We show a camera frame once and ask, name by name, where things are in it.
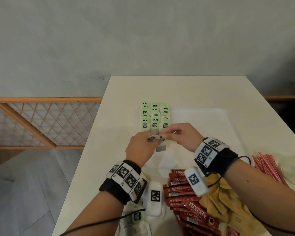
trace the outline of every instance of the hand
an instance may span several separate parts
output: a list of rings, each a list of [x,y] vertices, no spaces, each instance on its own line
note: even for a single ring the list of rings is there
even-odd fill
[[[172,140],[195,152],[204,137],[190,123],[176,123],[160,132],[166,140]]]
[[[153,135],[150,132],[138,132],[132,136],[126,148],[126,160],[131,160],[142,168],[161,143],[159,139],[149,143],[147,139]]]

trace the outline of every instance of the grey floor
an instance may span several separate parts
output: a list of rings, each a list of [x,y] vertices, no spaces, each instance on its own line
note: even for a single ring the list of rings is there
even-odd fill
[[[81,150],[27,150],[0,165],[0,236],[50,236]]]

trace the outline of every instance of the left hand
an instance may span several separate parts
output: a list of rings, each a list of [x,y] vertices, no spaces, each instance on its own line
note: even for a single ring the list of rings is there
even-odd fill
[[[150,132],[138,132],[132,136],[126,148],[126,160],[131,160],[142,168],[161,143],[161,140],[149,143],[147,139],[153,135]]]

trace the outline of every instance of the right hand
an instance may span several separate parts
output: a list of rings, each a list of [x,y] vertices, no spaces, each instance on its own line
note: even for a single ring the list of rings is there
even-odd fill
[[[195,152],[204,137],[190,123],[176,123],[160,132],[166,140],[172,140]]]

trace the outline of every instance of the white table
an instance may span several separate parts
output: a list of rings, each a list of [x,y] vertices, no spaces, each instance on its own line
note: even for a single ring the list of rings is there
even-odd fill
[[[130,137],[138,132],[137,106],[143,100],[172,108],[223,108],[250,154],[295,155],[295,134],[245,76],[112,76],[53,236],[66,230],[98,193],[113,164],[125,158]],[[180,230],[171,222],[162,224],[160,234]]]

